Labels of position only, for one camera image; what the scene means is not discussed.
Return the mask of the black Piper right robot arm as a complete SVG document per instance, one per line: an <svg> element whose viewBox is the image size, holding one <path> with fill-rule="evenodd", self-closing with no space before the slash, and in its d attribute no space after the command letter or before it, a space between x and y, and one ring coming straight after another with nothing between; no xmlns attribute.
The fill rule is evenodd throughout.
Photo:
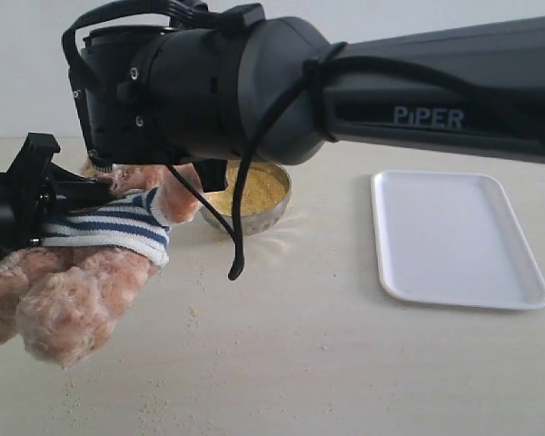
<svg viewBox="0 0 545 436"><path fill-rule="evenodd" d="M120 1L62 47L102 166L296 165L337 141L545 163L545 16L348 44L258 4Z"/></svg>

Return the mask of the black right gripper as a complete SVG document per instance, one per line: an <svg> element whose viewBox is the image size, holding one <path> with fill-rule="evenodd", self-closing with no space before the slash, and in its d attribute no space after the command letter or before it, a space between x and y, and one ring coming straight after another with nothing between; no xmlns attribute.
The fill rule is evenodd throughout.
<svg viewBox="0 0 545 436"><path fill-rule="evenodd" d="M78 49L68 31L69 77L83 94L77 112L93 168L241 158L248 138L238 82L249 36L119 25L93 30Z"/></svg>

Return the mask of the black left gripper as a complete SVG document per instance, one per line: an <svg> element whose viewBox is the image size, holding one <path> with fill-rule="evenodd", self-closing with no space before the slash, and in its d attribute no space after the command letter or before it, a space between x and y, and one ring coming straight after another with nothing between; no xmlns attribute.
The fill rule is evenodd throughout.
<svg viewBox="0 0 545 436"><path fill-rule="evenodd" d="M50 165L59 152L52 134L28 133L6 173L0 173L0 261L9 253L39 244L39 182L44 179L48 213L81 211L114 199L108 183Z"/></svg>

